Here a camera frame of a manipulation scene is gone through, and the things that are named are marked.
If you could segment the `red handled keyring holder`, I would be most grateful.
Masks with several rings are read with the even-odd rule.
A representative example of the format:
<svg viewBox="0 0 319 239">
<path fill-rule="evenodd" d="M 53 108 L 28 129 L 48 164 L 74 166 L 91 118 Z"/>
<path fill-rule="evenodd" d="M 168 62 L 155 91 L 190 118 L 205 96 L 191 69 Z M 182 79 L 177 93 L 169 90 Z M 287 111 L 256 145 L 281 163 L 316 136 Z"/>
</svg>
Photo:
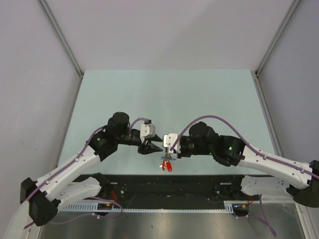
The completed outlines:
<svg viewBox="0 0 319 239">
<path fill-rule="evenodd" d="M 165 153 L 161 157 L 161 160 L 176 160 L 176 159 L 177 159 L 177 154 L 176 153 Z"/>
</svg>

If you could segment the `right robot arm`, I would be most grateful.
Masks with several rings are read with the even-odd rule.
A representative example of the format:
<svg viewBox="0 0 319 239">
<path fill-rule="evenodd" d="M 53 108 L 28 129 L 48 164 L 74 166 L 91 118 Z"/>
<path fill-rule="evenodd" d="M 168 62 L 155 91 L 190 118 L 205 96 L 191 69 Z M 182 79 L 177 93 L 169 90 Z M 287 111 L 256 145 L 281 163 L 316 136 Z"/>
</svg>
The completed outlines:
<svg viewBox="0 0 319 239">
<path fill-rule="evenodd" d="M 319 162 L 299 162 L 262 151 L 249 144 L 241 135 L 219 135 L 204 122 L 188 125 L 189 135 L 182 133 L 171 146 L 178 158 L 192 155 L 211 155 L 226 167 L 240 166 L 255 169 L 277 178 L 269 192 L 281 190 L 303 206 L 319 206 Z"/>
</svg>

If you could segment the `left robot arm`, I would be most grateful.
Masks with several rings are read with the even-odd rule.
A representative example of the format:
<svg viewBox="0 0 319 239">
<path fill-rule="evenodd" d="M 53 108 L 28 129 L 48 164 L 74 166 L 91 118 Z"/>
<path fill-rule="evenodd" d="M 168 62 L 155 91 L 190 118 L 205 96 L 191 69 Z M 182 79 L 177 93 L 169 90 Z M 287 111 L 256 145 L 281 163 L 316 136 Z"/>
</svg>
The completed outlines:
<svg viewBox="0 0 319 239">
<path fill-rule="evenodd" d="M 118 146 L 136 146 L 138 153 L 147 155 L 162 152 L 154 142 L 162 142 L 150 119 L 143 118 L 140 129 L 133 129 L 129 115 L 116 112 L 105 126 L 97 128 L 84 147 L 67 162 L 36 180 L 26 178 L 20 185 L 20 202 L 29 203 L 28 214 L 33 224 L 49 223 L 63 207 L 86 198 L 105 199 L 110 193 L 110 182 L 101 173 L 73 184 L 86 169 L 115 153 Z"/>
</svg>

